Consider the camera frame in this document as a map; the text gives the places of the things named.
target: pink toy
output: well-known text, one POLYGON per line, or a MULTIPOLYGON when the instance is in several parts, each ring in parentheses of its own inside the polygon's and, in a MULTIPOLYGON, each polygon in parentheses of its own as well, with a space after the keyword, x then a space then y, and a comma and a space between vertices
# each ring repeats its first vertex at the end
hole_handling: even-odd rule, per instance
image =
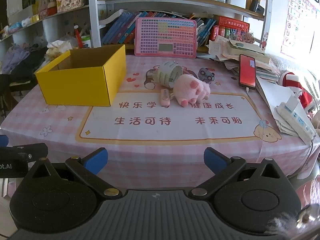
POLYGON ((193 75, 183 74, 175 81, 170 99, 175 97, 179 105, 187 107, 188 103, 194 104, 196 101, 207 100, 209 95, 210 87, 208 84, 193 75))

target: blue gripper pad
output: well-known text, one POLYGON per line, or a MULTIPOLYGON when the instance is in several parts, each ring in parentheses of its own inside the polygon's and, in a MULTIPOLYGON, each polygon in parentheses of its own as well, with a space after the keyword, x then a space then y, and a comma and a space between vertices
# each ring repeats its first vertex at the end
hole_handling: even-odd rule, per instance
POLYGON ((83 160, 83 166, 94 175, 97 175, 98 172, 107 165, 108 152, 105 148, 99 148, 98 150, 83 158, 83 160))
POLYGON ((9 139, 6 135, 0 135, 0 146, 6 147, 9 144, 9 139))
POLYGON ((223 171, 230 163, 231 160, 216 151, 215 149, 208 147, 203 154, 204 164, 214 173, 218 174, 223 171))

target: cable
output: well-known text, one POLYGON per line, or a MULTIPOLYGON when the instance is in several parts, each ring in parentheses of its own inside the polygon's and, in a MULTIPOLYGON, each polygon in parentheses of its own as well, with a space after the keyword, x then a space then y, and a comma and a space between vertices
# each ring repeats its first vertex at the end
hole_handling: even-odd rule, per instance
POLYGON ((2 237, 4 237, 4 238, 9 238, 8 236, 5 236, 5 235, 3 235, 3 234, 0 234, 0 236, 2 236, 2 237))
MULTIPOLYGON (((305 91, 305 92, 307 92, 309 95, 311 95, 311 94, 309 93, 309 91, 307 91, 307 90, 305 90, 305 89, 303 89, 302 91, 305 91)), ((314 102, 315 102, 315 104, 316 104, 317 112, 319 112, 319 108, 318 108, 317 102, 316 102, 315 98, 313 97, 313 95, 311 95, 311 96, 312 96, 312 99, 314 100, 314 102)), ((311 140, 311 145, 310 145, 310 148, 309 148, 310 151, 309 151, 308 157, 306 158, 305 162, 303 163, 303 165, 302 165, 299 169, 297 169, 293 174, 287 176, 288 179, 291 179, 292 177, 296 176, 296 175, 303 169, 304 165, 306 165, 308 159, 310 158, 311 153, 312 153, 312 150, 313 150, 313 140, 315 139, 315 137, 316 137, 316 135, 317 135, 317 130, 318 130, 318 128, 319 128, 319 118, 318 118, 317 121, 318 121, 318 122, 317 122, 317 129, 316 129, 315 135, 313 136, 313 139, 311 140)))
MULTIPOLYGON (((259 111, 258 111, 257 106, 255 105, 254 101, 252 100, 252 98, 251 98, 250 95, 249 95, 249 88, 246 87, 246 88, 245 88, 245 91, 246 91, 248 97, 250 98, 251 102, 253 103, 253 106, 254 106, 254 108, 255 108, 255 111, 257 112, 258 116, 260 117, 260 120, 262 120, 261 115, 260 115, 260 113, 259 113, 259 111)), ((259 160, 259 158, 260 158, 260 155, 261 155, 261 152, 262 152, 263 135, 264 135, 264 125, 262 126, 261 148, 260 148, 259 155, 258 155, 258 158, 257 158, 256 162, 258 162, 258 160, 259 160)))

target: red fabric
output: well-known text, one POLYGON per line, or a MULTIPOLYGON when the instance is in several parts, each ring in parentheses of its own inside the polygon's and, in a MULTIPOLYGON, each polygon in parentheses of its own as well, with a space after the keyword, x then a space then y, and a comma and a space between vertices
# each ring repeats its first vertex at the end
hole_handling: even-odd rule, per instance
POLYGON ((286 76, 288 74, 294 75, 294 73, 292 73, 292 72, 285 73, 281 85, 284 87, 290 87, 290 89, 294 93, 299 92, 298 90, 301 89, 302 95, 299 96, 299 99, 300 99, 300 102, 302 104, 303 109, 305 109, 310 103, 312 103, 312 96, 309 93, 305 92, 305 89, 302 87, 300 82, 296 82, 293 80, 287 80, 286 76))

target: table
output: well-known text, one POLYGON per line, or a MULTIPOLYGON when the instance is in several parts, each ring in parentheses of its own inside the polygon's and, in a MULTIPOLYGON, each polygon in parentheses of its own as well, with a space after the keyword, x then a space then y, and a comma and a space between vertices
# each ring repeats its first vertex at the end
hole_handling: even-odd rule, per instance
MULTIPOLYGON (((39 86, 36 86, 10 112, 2 123, 0 132, 9 137, 11 145, 46 143, 49 148, 48 158, 51 162, 64 162, 73 155, 85 156, 99 147, 105 147, 108 150, 109 160, 99 176, 110 184, 122 188, 197 186, 213 176, 203 161, 203 153, 207 147, 213 147, 228 157, 241 156, 247 162, 255 163, 265 157, 272 157, 286 175, 302 166, 309 147, 298 137, 279 134, 266 103, 256 91, 250 91, 250 97, 257 106, 261 118, 267 121, 269 126, 267 131, 270 132, 269 137, 265 137, 261 154, 259 154, 262 141, 257 137, 259 136, 257 128, 253 132, 252 125, 258 127, 260 119, 245 90, 239 87, 237 78, 217 62, 205 59, 177 59, 178 63, 185 67, 185 72, 197 74, 201 67, 206 67, 215 73, 215 80, 210 85, 212 92, 210 96, 213 99, 206 102, 210 103, 212 108, 200 105, 203 108, 199 109, 200 115, 191 105, 187 109, 178 106, 175 99, 171 101, 168 109, 160 107, 159 94, 156 93, 160 86, 151 82, 150 74, 161 63, 172 60, 172 58, 127 55, 127 75, 113 106, 109 108, 48 106, 39 86), (229 106, 233 108, 227 106, 231 98, 234 101, 229 102, 233 103, 229 106), (135 104, 138 100, 141 100, 141 107, 135 104), (149 108, 153 104, 148 105, 148 103, 155 103, 156 106, 149 108), (151 110, 155 110, 155 116, 147 116, 151 113, 148 111, 151 110), (160 120, 170 117, 167 114, 169 112, 165 112, 167 110, 171 114, 169 125, 165 119, 160 120), (239 114, 235 115, 232 111, 238 111, 239 114), (251 112, 246 116, 244 114, 246 111, 251 112), (182 121, 181 118, 186 116, 191 117, 182 121), (213 117, 218 120, 218 123, 210 119, 213 117), (222 117, 228 117, 230 123, 224 122, 222 117), (238 117, 242 124, 237 119, 233 120, 232 117, 238 117), (151 124, 152 118, 156 122, 155 125, 151 124), (205 119, 206 124, 201 126, 203 121, 198 118, 205 119), (134 122, 136 124, 140 122, 141 126, 134 126, 134 122), (156 129, 140 128, 148 125, 156 129), (219 130, 209 128, 214 125, 220 127, 219 130), (226 132, 221 128, 222 125, 230 125, 233 128, 226 132), (252 129, 251 135, 248 135, 248 127, 252 129)), ((319 153, 319 145, 320 140, 316 138, 313 155, 308 161, 306 170, 312 169, 319 153)))

